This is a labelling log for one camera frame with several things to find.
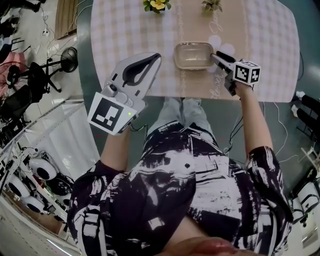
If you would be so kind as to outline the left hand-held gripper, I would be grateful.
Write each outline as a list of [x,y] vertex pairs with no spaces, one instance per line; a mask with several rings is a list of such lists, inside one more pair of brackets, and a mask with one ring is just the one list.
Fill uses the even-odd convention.
[[88,122],[110,135],[123,133],[146,107],[143,98],[161,62],[161,55],[154,52],[121,60],[110,75],[111,81],[106,81],[103,90],[94,95]]

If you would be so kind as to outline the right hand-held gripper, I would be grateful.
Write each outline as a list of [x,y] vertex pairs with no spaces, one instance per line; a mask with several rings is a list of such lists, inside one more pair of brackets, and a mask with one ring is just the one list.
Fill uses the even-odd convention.
[[261,67],[254,62],[236,61],[234,57],[222,51],[212,53],[211,59],[219,68],[227,73],[224,79],[224,87],[231,96],[236,95],[236,82],[251,87],[260,80]]

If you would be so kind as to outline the person's right forearm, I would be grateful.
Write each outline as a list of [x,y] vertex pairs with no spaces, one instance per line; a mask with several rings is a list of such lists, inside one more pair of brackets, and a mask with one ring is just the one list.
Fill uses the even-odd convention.
[[271,134],[253,89],[246,84],[236,82],[235,92],[241,102],[246,155],[259,147],[272,149]]

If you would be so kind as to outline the person's left forearm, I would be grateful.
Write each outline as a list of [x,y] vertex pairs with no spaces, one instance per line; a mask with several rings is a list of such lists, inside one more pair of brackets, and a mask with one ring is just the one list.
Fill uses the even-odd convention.
[[100,156],[100,161],[116,171],[126,171],[129,159],[130,137],[131,130],[129,128],[120,135],[109,134]]

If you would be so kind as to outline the pink checkered tablecloth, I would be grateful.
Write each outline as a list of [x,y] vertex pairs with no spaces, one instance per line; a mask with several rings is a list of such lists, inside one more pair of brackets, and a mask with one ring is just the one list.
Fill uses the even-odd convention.
[[224,74],[180,70],[179,43],[206,42],[216,51],[260,65],[254,92],[261,102],[288,103],[299,76],[300,43],[295,17],[278,0],[221,0],[221,10],[205,12],[203,0],[170,0],[171,9],[145,11],[143,0],[94,0],[91,45],[101,84],[118,62],[140,53],[159,53],[161,67],[150,96],[228,100]]

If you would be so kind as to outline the person's light trousers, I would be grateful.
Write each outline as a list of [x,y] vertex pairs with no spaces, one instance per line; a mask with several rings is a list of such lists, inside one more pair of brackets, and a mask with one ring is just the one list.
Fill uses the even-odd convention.
[[178,122],[188,128],[192,124],[209,132],[213,136],[207,115],[201,106],[200,98],[174,98],[165,97],[163,107],[155,123],[148,129],[147,134],[172,122]]

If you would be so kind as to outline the yellow flower potted plant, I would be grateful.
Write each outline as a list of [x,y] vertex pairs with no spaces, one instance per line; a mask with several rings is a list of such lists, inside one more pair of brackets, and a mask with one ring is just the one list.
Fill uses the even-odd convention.
[[143,6],[145,12],[154,12],[160,14],[165,10],[170,10],[172,5],[171,0],[143,0]]

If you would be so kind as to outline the white metal rack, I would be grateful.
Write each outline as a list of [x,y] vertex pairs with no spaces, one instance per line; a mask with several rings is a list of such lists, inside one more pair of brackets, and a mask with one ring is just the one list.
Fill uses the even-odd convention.
[[[6,185],[14,173],[20,172],[21,174],[25,174],[30,182],[34,184],[34,189],[38,191],[41,198],[47,201],[48,207],[45,208],[44,211],[48,214],[58,216],[64,222],[67,220],[66,210],[61,207],[61,204],[51,192],[38,183],[30,168],[27,167],[23,161],[36,152],[35,148],[40,142],[48,139],[50,133],[64,121],[67,121],[71,115],[83,106],[84,102],[81,100],[75,102],[64,100],[60,102],[38,119],[24,127],[0,151],[0,161],[4,160],[5,162],[5,164],[1,165],[3,167],[3,175],[0,176],[0,186]],[[33,139],[29,142],[26,149],[19,149],[19,139],[25,137],[26,133],[33,134]]]

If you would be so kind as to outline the wooden floor platform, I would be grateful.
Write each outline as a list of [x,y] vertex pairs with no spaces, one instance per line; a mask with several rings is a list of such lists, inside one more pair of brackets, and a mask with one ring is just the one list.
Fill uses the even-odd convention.
[[61,40],[77,32],[79,0],[58,0],[55,17],[55,39]]

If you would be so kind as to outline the white panel board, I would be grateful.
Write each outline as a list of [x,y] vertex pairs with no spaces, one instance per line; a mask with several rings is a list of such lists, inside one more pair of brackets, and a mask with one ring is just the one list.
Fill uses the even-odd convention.
[[36,148],[45,150],[59,171],[74,181],[87,172],[100,156],[87,122],[85,104]]

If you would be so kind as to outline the person's black white patterned shirt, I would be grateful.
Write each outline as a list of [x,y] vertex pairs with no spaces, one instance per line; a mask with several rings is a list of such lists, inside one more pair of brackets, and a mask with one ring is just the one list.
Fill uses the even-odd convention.
[[146,138],[132,170],[97,162],[79,177],[67,223],[85,256],[153,256],[185,217],[210,237],[275,255],[293,216],[273,150],[253,149],[242,168],[209,132],[171,122]]

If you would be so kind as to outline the black office chair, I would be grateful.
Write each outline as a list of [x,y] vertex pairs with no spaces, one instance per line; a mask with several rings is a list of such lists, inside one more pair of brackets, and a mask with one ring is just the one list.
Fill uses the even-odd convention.
[[20,72],[18,66],[11,65],[7,75],[8,87],[13,88],[18,80],[24,77],[27,77],[27,84],[8,96],[0,105],[0,118],[6,123],[16,123],[31,104],[39,103],[44,94],[50,93],[50,88],[61,93],[62,90],[51,81],[55,72],[49,73],[49,67],[65,62],[65,60],[60,60],[43,65],[32,62],[24,72]]

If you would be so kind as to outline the pink cloth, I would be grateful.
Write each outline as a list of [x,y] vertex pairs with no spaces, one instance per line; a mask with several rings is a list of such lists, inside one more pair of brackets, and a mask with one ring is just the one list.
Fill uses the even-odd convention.
[[26,58],[22,52],[10,52],[3,62],[0,62],[0,69],[8,69],[12,65],[18,66],[20,69],[25,68]]

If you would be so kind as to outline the black round device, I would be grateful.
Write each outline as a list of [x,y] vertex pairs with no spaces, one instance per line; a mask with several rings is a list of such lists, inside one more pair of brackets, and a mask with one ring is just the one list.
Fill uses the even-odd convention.
[[53,179],[47,180],[50,191],[58,196],[66,196],[72,192],[73,182],[67,176],[58,173]]

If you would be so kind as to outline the white stand frame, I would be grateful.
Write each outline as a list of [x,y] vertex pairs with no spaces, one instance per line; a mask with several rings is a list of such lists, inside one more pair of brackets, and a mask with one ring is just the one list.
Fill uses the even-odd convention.
[[302,147],[301,151],[303,152],[304,156],[310,161],[316,171],[320,173],[320,151],[316,152],[313,146],[311,146],[308,150]]

